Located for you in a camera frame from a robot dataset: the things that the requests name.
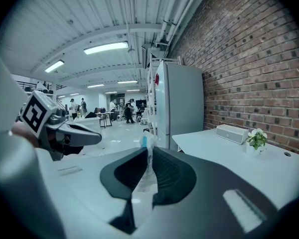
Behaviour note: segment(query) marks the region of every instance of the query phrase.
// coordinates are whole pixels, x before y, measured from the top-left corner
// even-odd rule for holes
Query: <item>white flower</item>
[[[260,134],[264,133],[260,128],[257,129],[257,132],[260,133]]]
[[[248,136],[249,137],[254,137],[256,135],[257,131],[256,130],[252,130],[251,133],[248,132]]]

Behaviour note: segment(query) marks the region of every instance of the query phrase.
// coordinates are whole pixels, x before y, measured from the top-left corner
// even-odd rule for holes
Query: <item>ceiling light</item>
[[[84,49],[84,52],[87,55],[89,55],[89,54],[100,52],[100,51],[124,49],[124,48],[128,48],[128,47],[129,47],[129,44],[127,42],[115,42],[115,43],[109,43],[109,44],[104,44],[104,45]]]
[[[126,81],[126,82],[118,82],[119,84],[121,83],[137,83],[137,81]]]
[[[48,69],[46,69],[45,71],[47,73],[53,71],[55,68],[58,68],[59,66],[63,65],[64,62],[62,60],[59,60],[58,62],[56,62],[55,64],[51,65]]]
[[[100,87],[100,86],[104,86],[104,84],[99,84],[99,85],[91,85],[91,86],[88,86],[88,88],[94,88],[94,87]]]

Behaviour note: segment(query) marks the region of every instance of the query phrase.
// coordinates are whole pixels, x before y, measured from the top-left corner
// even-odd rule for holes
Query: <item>corrugated metal ceiling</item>
[[[49,77],[63,85],[107,83],[107,90],[114,90],[110,83],[133,79],[145,88],[141,46],[154,43],[168,1],[19,0],[0,30],[0,55],[11,72],[31,72],[33,78],[44,77],[44,70],[62,59],[65,64]],[[83,52],[117,41],[128,41],[134,51]]]

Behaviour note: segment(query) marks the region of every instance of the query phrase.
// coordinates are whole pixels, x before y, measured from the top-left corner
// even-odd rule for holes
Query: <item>brick wall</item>
[[[204,0],[177,56],[202,70],[204,129],[261,128],[299,153],[299,27],[279,0]]]

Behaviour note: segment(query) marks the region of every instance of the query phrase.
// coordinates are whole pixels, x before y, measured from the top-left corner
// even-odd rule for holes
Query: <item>refrigerator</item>
[[[177,150],[173,135],[203,130],[202,72],[161,61],[155,75],[155,93],[158,146]]]

